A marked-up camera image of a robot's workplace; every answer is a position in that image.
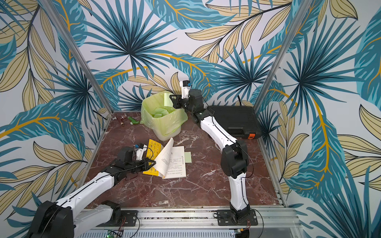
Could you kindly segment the yellow paperback book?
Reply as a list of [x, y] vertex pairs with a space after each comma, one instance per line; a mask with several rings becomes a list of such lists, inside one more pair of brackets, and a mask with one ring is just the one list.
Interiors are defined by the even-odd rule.
[[162, 179], [178, 179], [187, 176], [184, 146], [174, 146], [173, 138], [164, 147], [150, 139], [147, 157], [156, 164], [144, 171], [145, 175], [157, 176]]

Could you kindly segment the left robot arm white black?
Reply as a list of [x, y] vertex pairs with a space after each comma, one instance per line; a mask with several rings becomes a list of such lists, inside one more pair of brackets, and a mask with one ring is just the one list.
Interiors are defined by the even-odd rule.
[[127, 174], [148, 171], [156, 162], [152, 158], [134, 160], [136, 148], [124, 147], [117, 158], [78, 190], [55, 202], [42, 203], [33, 218], [28, 238], [77, 238], [102, 225], [118, 226], [125, 219], [119, 204], [105, 201], [98, 207], [83, 209], [105, 191], [116, 186]]

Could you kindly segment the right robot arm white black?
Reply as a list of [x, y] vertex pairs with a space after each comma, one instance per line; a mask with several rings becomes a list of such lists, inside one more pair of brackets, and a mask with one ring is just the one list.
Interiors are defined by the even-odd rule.
[[229, 178], [230, 221], [240, 224], [249, 219], [251, 211], [246, 194], [246, 178], [249, 165], [247, 145], [231, 136], [215, 118], [215, 111], [204, 106], [204, 98], [199, 89], [190, 89], [186, 94], [170, 94], [170, 105], [190, 113], [196, 124], [206, 132], [221, 150], [221, 168]]

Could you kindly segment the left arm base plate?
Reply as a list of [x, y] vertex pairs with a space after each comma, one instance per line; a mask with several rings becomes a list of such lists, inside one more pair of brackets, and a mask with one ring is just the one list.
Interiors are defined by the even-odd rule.
[[105, 223], [108, 227], [134, 227], [137, 222], [137, 210], [120, 210], [112, 214], [110, 221]]

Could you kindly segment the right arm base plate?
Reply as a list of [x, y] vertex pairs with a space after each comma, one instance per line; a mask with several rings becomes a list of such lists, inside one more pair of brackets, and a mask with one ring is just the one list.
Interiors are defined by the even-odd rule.
[[218, 226], [257, 226], [258, 220], [254, 210], [249, 210], [247, 215], [238, 219], [238, 216], [232, 210], [217, 210], [213, 217], [217, 219]]

